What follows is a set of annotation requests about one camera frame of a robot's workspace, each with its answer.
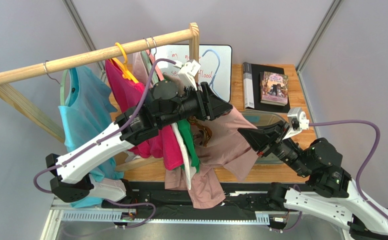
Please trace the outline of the light blue wire hanger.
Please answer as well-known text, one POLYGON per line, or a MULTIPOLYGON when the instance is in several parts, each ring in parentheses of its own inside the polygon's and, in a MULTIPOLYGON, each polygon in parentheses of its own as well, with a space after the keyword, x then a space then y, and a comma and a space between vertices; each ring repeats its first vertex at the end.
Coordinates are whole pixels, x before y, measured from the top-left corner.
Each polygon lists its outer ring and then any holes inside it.
POLYGON ((208 82, 211 90, 217 95, 219 93, 215 90, 215 79, 220 68, 221 58, 214 49, 206 49, 200 57, 200 80, 208 82))

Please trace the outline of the green t shirt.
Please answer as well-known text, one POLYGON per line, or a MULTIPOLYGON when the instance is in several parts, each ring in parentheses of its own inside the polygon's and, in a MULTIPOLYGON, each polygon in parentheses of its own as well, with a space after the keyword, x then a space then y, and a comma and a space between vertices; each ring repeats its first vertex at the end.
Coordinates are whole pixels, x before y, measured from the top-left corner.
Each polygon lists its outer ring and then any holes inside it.
POLYGON ((200 170, 200 161, 196 154, 191 125, 186 119, 178 121, 177 125, 191 159, 190 166, 195 169, 195 173, 198 173, 200 170))

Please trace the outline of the dusty pink t shirt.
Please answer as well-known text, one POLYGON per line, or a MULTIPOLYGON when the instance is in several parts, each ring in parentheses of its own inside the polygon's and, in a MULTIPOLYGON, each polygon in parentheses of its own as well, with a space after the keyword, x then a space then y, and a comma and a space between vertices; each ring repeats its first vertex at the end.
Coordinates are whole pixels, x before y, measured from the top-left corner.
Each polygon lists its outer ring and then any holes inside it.
MULTIPOLYGON (((200 170, 194 174, 192 186, 219 183, 214 171, 219 167, 230 171, 238 181, 245 180, 257 156, 237 129, 254 128, 254 125, 236 108, 213 121, 191 118, 188 122, 200 161, 200 170)), ((171 126, 164 127, 158 137, 132 148, 130 152, 143 158, 163 158, 165 183, 186 185, 182 153, 171 126)))

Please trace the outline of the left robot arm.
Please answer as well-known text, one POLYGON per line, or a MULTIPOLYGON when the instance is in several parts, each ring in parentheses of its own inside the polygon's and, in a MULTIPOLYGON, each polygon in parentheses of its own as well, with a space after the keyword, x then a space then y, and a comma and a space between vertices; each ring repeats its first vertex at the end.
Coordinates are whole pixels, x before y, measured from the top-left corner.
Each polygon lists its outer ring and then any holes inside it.
POLYGON ((85 197, 117 202, 126 197, 123 180, 94 179, 90 171, 116 154, 158 136, 163 127, 195 117, 212 121, 232 110, 233 106, 215 95, 207 82, 196 90, 190 86, 183 95, 170 81, 160 81, 146 94, 146 102, 122 113, 96 137, 65 155, 50 154, 46 163, 54 175, 51 192, 65 203, 85 197))

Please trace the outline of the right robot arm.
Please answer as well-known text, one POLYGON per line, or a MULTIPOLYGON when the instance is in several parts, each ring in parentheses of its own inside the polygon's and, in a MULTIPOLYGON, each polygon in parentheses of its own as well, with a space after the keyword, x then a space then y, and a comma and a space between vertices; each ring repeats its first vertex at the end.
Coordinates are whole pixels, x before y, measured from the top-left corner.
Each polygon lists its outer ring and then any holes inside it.
POLYGON ((292 136, 311 126, 308 120, 279 121, 257 128, 239 128, 258 156, 274 154, 319 195, 308 197, 283 183, 274 182, 266 204, 277 211, 296 210, 329 221, 356 240, 388 240, 388 208, 365 194, 358 179, 342 168, 343 156, 325 138, 306 149, 292 136))

